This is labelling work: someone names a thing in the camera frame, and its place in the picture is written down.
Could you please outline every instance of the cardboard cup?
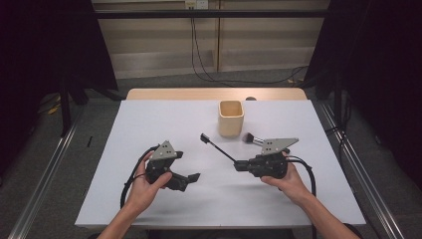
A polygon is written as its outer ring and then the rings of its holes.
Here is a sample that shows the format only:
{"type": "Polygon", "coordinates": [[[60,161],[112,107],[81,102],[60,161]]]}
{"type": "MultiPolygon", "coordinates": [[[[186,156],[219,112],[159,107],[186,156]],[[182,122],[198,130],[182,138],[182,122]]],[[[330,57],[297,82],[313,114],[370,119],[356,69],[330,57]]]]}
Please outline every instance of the cardboard cup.
{"type": "Polygon", "coordinates": [[[239,101],[222,101],[218,108],[218,132],[224,137],[235,137],[243,126],[244,111],[239,101]]]}

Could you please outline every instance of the black brush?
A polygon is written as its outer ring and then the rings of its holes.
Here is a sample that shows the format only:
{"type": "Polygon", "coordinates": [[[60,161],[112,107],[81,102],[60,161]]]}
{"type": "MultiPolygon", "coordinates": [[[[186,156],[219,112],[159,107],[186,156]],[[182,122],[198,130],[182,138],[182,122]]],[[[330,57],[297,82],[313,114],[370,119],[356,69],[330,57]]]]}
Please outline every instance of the black brush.
{"type": "Polygon", "coordinates": [[[259,146],[262,146],[264,141],[260,138],[254,137],[251,133],[247,132],[243,137],[242,141],[245,143],[255,143],[259,146]]]}

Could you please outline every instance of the metal rail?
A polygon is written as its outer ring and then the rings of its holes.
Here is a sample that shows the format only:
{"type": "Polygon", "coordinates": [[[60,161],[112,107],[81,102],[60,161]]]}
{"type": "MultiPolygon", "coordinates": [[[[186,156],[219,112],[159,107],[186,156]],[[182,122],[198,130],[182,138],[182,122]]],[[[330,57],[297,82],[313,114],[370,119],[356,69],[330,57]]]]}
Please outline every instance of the metal rail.
{"type": "Polygon", "coordinates": [[[38,185],[29,202],[19,216],[18,221],[13,227],[8,239],[24,239],[28,235],[31,225],[34,222],[41,204],[44,201],[54,175],[60,166],[60,162],[72,141],[78,122],[82,117],[84,108],[85,107],[79,107],[74,123],[71,125],[71,128],[68,130],[66,135],[60,139],[59,144],[56,147],[56,150],[53,153],[53,156],[51,157],[50,162],[43,173],[43,176],[38,182],[38,185]]]}
{"type": "Polygon", "coordinates": [[[63,12],[55,16],[90,17],[97,19],[148,18],[327,18],[355,16],[351,10],[96,10],[95,12],[63,12]]]}
{"type": "MultiPolygon", "coordinates": [[[[327,104],[321,104],[322,111],[325,117],[328,120],[330,126],[335,127],[335,120],[333,118],[333,112],[330,106],[327,104]]],[[[379,218],[382,226],[385,229],[385,232],[388,234],[388,237],[391,239],[404,238],[400,228],[398,227],[397,222],[394,219],[393,214],[388,208],[387,204],[382,199],[372,180],[370,179],[368,173],[366,172],[363,164],[360,161],[360,158],[357,156],[356,151],[352,147],[350,141],[344,136],[342,138],[342,133],[339,131],[335,132],[335,136],[338,142],[343,140],[343,152],[346,155],[348,162],[351,165],[354,173],[357,176],[370,204],[372,205],[376,215],[379,218]]]]}

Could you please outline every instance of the forearm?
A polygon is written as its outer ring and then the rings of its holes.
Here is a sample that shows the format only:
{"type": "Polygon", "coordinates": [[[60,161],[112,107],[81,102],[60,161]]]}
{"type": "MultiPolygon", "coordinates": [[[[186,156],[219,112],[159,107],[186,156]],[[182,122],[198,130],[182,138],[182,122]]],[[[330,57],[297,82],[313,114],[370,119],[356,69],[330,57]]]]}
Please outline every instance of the forearm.
{"type": "Polygon", "coordinates": [[[138,213],[124,205],[108,227],[102,232],[99,239],[123,238],[127,229],[130,227],[134,219],[136,219],[137,215],[138,213]]]}
{"type": "Polygon", "coordinates": [[[316,230],[325,239],[358,238],[343,223],[334,217],[313,195],[309,194],[298,203],[307,214],[316,230]]]}

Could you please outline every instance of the left hand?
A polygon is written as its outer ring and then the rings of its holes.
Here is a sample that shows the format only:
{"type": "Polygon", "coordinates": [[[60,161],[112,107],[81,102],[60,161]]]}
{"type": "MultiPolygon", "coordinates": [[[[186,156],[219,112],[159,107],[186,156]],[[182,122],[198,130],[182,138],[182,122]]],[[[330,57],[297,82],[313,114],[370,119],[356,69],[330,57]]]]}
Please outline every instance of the left hand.
{"type": "Polygon", "coordinates": [[[129,207],[131,210],[134,210],[137,214],[143,212],[148,206],[152,203],[155,198],[158,189],[163,188],[164,185],[171,179],[171,172],[165,172],[158,179],[149,184],[146,180],[145,174],[145,163],[152,155],[152,151],[148,153],[143,159],[142,162],[139,164],[137,168],[136,174],[141,175],[137,177],[134,182],[132,183],[129,197],[127,198],[124,206],[129,207]]]}

